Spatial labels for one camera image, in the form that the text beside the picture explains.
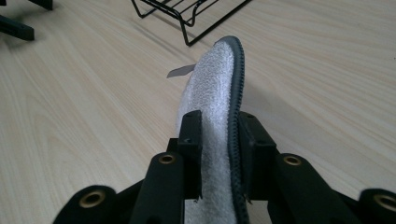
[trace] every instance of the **microfiber cloth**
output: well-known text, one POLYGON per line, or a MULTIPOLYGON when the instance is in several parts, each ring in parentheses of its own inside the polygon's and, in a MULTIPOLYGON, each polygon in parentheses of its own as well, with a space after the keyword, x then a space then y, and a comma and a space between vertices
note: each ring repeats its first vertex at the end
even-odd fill
POLYGON ((202 111, 202 195, 185 202, 185 223, 248 223, 241 186, 238 114, 245 76, 240 41, 226 36, 195 65, 177 115, 202 111))

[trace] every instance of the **black metal wire rack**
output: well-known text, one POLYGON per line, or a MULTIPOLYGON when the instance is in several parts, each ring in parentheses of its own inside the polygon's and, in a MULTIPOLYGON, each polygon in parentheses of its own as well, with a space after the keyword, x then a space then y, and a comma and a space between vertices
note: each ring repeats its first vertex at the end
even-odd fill
POLYGON ((148 10, 145 13, 141 13, 139 7, 136 4, 135 0, 131 0, 132 4, 134 5, 134 9, 136 10, 137 15, 144 19, 151 13, 153 13, 156 10, 160 10, 161 12, 165 13, 166 15, 176 19, 180 23, 180 29, 181 32, 183 33, 184 37, 184 42, 186 43, 187 46, 192 46, 195 44, 198 40, 200 40, 202 37, 207 35, 209 32, 211 32, 213 29, 215 29, 217 26, 222 24, 224 21, 226 21, 228 18, 230 18, 235 12, 237 12, 239 9, 244 7, 247 3, 249 3, 252 0, 245 0, 241 2, 239 5, 237 5, 234 9, 229 11, 226 15, 221 17, 219 20, 216 22, 212 23, 208 28, 206 28, 203 32, 201 32, 198 36, 193 38, 192 40, 189 40, 189 37, 187 35, 187 27, 192 27, 195 25, 196 18, 205 10, 208 8, 214 6, 219 0, 198 0, 194 1, 191 4, 188 4, 185 8, 183 9, 176 9, 177 6, 179 6, 181 3, 183 3, 185 0, 163 0, 162 2, 158 2, 156 0, 140 0, 141 2, 146 3, 147 5, 151 6, 152 9, 148 10), (183 19, 183 14, 191 12, 191 16, 188 19, 183 19))

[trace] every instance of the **small paper tag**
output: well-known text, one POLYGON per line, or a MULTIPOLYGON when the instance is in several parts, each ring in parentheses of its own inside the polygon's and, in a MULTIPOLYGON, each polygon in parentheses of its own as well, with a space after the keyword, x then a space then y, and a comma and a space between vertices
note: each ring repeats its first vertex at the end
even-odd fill
POLYGON ((186 65, 181 68, 174 69, 168 73, 167 77, 182 77, 192 72, 195 68, 195 64, 186 65))

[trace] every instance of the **light wood grain surface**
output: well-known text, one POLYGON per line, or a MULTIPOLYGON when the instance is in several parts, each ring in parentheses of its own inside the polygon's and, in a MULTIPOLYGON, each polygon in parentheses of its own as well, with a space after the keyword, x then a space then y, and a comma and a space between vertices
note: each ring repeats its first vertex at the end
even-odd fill
MULTIPOLYGON (((176 136, 188 77, 167 72, 225 35, 245 49, 242 109, 281 152, 355 199, 396 191, 395 1, 255 0, 191 48, 172 21, 141 20, 128 0, 54 2, 0 8, 36 36, 0 34, 0 223, 51 223, 80 189, 142 179, 176 136)), ((249 210, 270 223, 265 203, 249 210)))

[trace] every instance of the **brass insert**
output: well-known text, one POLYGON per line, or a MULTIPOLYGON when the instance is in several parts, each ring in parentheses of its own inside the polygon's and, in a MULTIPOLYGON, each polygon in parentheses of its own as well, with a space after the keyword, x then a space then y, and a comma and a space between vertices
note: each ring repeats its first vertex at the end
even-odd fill
POLYGON ((83 208, 92 208, 100 204, 106 197, 106 194, 101 189, 94 190, 91 193, 84 195, 79 200, 79 206, 83 208))
POLYGON ((374 201, 376 203, 378 203, 379 205, 381 205, 382 207, 384 207, 390 211, 396 212, 396 199, 395 198, 392 198, 385 194, 376 194, 374 196, 374 201))
POLYGON ((301 165, 301 161, 300 159, 298 159, 297 157, 293 157, 293 156, 287 156, 283 158, 283 161, 285 163, 287 163, 288 165, 301 165))
POLYGON ((163 155, 160 157, 160 163, 162 164, 171 164, 176 161, 176 158, 172 155, 163 155))

